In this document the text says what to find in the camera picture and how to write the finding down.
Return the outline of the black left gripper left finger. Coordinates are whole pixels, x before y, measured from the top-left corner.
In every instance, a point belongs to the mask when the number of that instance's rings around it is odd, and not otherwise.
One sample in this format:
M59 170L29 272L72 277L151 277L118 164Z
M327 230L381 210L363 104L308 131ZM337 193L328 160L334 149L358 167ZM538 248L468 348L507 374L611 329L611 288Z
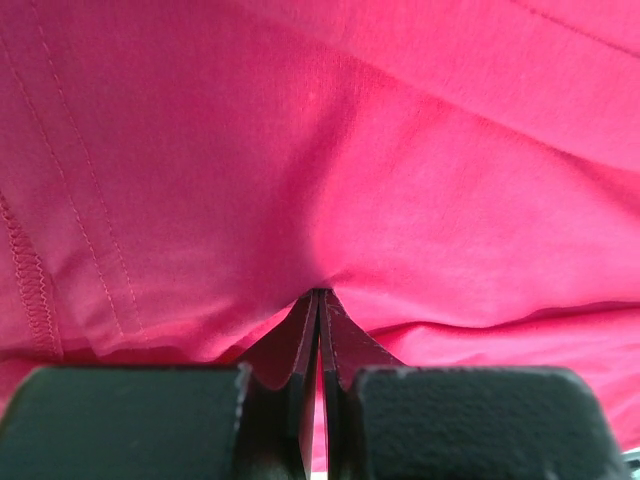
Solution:
M239 429L241 479L311 477L318 306L317 293L303 295L239 357L251 368Z

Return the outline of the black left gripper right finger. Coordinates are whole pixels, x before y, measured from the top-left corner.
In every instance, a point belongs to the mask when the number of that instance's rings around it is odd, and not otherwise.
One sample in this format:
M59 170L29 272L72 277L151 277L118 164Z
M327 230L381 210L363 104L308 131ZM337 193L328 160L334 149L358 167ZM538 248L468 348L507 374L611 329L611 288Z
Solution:
M398 367L387 351L348 315L334 291L319 291L319 348L325 408L325 439L330 479L346 479L353 457L348 391L365 367Z

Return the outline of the pink t shirt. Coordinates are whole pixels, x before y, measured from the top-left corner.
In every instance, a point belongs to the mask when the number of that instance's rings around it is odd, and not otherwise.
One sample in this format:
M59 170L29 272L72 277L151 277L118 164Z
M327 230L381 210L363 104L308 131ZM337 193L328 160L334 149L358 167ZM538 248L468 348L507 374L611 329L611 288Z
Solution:
M638 3L2 3L3 401L318 287L409 364L574 370L636 448Z

